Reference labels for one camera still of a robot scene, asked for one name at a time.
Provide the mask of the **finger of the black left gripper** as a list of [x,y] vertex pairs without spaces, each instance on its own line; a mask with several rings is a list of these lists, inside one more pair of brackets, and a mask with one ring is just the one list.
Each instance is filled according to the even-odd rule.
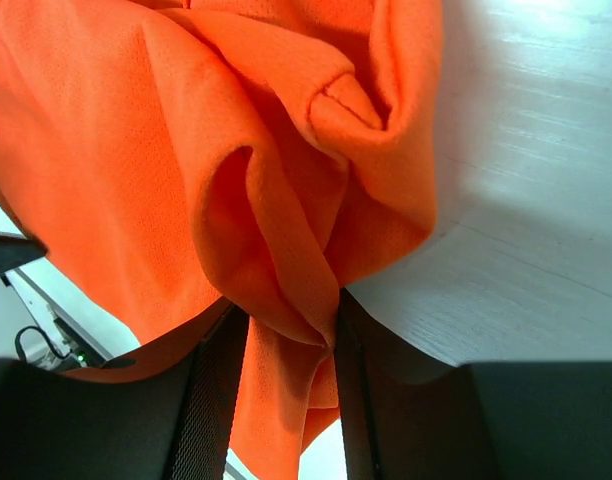
[[0,275],[45,257],[47,247],[36,238],[0,233]]

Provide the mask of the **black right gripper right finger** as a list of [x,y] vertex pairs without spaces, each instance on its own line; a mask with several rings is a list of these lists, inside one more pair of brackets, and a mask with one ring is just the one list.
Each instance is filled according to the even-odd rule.
[[450,366],[347,291],[334,360],[352,479],[612,479],[612,362]]

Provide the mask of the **orange t shirt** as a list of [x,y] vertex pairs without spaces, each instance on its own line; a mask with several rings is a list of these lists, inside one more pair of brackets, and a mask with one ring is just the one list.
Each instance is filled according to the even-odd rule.
[[0,1],[0,205],[144,342],[248,312],[231,447],[294,479],[341,288],[435,227],[441,56],[437,1]]

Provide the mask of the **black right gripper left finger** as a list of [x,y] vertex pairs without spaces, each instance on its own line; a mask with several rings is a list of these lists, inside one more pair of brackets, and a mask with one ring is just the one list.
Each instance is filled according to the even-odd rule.
[[219,479],[249,319],[216,301],[99,368],[0,359],[0,479]]

